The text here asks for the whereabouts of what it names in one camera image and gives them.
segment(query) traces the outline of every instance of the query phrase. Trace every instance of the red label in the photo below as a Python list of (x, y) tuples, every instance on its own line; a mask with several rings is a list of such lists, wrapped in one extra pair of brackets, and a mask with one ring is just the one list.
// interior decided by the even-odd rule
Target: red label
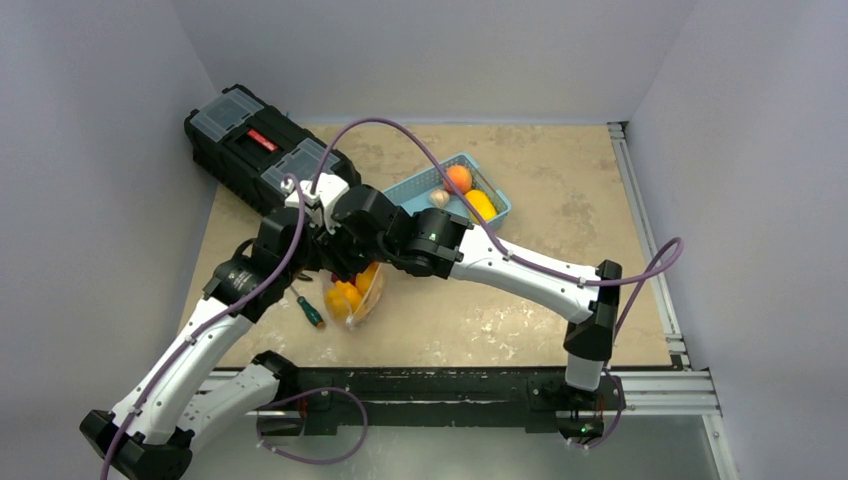
[(273, 152), (274, 150), (277, 149), (277, 146), (274, 145), (274, 143), (271, 142), (271, 140), (268, 140), (267, 138), (265, 138), (261, 133), (257, 132), (256, 130), (251, 128), (250, 130), (247, 131), (247, 134), (250, 136), (250, 138), (259, 142), (259, 144), (262, 145), (263, 147), (265, 147), (265, 149), (268, 150), (269, 152)]

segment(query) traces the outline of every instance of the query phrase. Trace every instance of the light blue plastic tray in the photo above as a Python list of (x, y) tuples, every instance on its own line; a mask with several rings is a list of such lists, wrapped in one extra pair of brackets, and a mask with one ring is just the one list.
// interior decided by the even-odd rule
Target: light blue plastic tray
[[(458, 153), (442, 162), (442, 166), (446, 169), (454, 165), (464, 165), (471, 171), (471, 187), (485, 192), (498, 212), (495, 218), (489, 220), (489, 225), (494, 229), (500, 228), (507, 214), (512, 210), (512, 203), (507, 200), (506, 195), (492, 182), (491, 178), (483, 172), (480, 165), (471, 158), (471, 155)], [(430, 192), (437, 188), (444, 188), (442, 177), (439, 175), (436, 167), (430, 167), (397, 185), (387, 188), (383, 193), (395, 205), (400, 205), (412, 215), (426, 208), (433, 207), (433, 204), (430, 203)], [(462, 215), (465, 218), (471, 217), (468, 209), (465, 208), (465, 205), (455, 195), (451, 195), (451, 199), (445, 206), (445, 210)]]

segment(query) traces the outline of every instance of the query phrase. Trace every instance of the bowl of fruit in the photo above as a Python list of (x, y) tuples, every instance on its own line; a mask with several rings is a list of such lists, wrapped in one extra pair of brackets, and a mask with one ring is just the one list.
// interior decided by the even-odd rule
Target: bowl of fruit
[(353, 330), (368, 318), (386, 285), (384, 268), (372, 263), (351, 282), (343, 282), (328, 272), (320, 275), (324, 307), (335, 324)]

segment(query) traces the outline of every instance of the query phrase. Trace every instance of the beige table surface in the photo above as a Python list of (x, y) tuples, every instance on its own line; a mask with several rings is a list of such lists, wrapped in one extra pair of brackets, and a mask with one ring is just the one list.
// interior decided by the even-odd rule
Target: beige table surface
[[(645, 265), (606, 127), (415, 126), (439, 159), (469, 153), (499, 184), (513, 210), (498, 235), (545, 255), (597, 265), (605, 258), (625, 275)], [(329, 141), (338, 126), (310, 127)], [(338, 148), (364, 183), (384, 189), (428, 167), (400, 133), (364, 126)], [(181, 326), (215, 266), (256, 235), (260, 217), (219, 187), (186, 300)], [(224, 356), (244, 366), (275, 350), (300, 366), (532, 366), (562, 365), (566, 322), (550, 310), (494, 288), (438, 278), (417, 279), (393, 269), (380, 304), (350, 332), (328, 321), (319, 331), (287, 295), (268, 309)], [(322, 314), (320, 282), (296, 288)], [(622, 304), (630, 287), (624, 287)], [(646, 286), (616, 341), (613, 365), (670, 363), (653, 292)]]

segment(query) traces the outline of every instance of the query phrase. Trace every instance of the wall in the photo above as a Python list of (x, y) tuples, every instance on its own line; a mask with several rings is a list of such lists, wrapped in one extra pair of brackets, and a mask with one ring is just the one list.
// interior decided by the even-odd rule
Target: wall
[(744, 479), (846, 478), (848, 4), (701, 0), (627, 129)]
[(174, 0), (217, 89), (303, 122), (630, 117), (694, 0)]
[(214, 91), (140, 0), (2, 2), (0, 85), (2, 476), (94, 478), (80, 420), (177, 326), (211, 192), (182, 119)]

